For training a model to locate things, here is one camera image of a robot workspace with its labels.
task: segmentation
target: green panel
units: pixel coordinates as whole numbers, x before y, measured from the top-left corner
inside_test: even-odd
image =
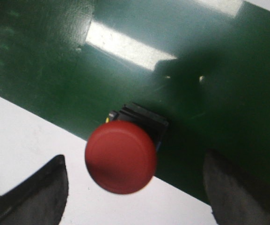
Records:
[[[177,59],[86,44],[92,18]],[[203,201],[207,148],[270,184],[270,12],[246,2],[0,0],[0,96],[84,139],[126,102],[166,116],[156,175]]]

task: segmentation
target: green painted surface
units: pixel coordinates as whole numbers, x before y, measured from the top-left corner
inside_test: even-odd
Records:
[[[92,18],[177,59],[94,48]],[[0,0],[0,96],[84,139],[126,102],[166,116],[157,176],[203,201],[206,148],[270,184],[270,12],[246,2]]]

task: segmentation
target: red button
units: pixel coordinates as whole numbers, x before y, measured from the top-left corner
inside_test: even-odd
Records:
[[[90,136],[85,162],[94,181],[117,194],[142,189],[156,169],[156,150],[149,135],[137,125],[112,121]]]

